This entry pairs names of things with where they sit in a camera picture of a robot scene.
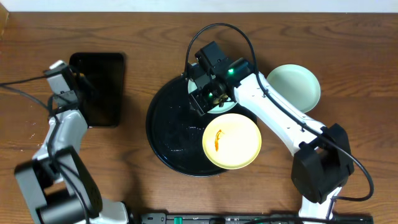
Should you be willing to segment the mint green plate with stain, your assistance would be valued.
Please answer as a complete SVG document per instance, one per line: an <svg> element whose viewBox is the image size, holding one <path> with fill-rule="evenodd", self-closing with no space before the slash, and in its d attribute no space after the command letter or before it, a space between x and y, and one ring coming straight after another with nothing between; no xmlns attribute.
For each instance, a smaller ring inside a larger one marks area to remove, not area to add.
<svg viewBox="0 0 398 224"><path fill-rule="evenodd" d="M215 87L216 77L206 73L198 63L188 66L188 100L190 109L200 116L206 113L220 114L232 109L234 102L227 95L217 95Z"/></svg>

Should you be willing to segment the light blue plate with stain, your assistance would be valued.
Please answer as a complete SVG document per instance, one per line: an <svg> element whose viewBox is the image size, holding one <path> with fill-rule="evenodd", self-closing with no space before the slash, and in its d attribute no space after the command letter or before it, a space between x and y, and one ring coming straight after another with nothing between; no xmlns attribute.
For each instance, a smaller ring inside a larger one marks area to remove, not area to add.
<svg viewBox="0 0 398 224"><path fill-rule="evenodd" d="M268 74L267 81L273 89L303 113L314 109L320 101L320 83L316 76L303 66L281 65Z"/></svg>

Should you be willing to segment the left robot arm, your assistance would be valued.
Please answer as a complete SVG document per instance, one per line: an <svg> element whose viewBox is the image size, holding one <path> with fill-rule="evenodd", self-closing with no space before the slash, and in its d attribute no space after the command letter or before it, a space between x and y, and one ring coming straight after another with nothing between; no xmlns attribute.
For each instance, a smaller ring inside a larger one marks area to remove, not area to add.
<svg viewBox="0 0 398 224"><path fill-rule="evenodd" d="M79 156L90 127L83 105L93 89L79 71L58 60L44 72L53 92L45 109L49 131L31 160L14 177L34 223L130 223L123 202L101 196Z"/></svg>

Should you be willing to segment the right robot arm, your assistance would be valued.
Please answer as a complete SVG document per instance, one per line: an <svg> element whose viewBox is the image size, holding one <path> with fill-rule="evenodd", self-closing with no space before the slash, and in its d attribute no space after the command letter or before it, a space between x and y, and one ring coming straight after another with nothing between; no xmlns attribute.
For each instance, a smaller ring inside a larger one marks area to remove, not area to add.
<svg viewBox="0 0 398 224"><path fill-rule="evenodd" d="M193 108L203 115L226 96L254 113L294 157L292 181L303 196L300 217L331 220L338 194L354 172L346 131L306 116L270 86L256 64L232 61L216 42L195 56L198 62L186 63L184 70L197 87L189 94Z"/></svg>

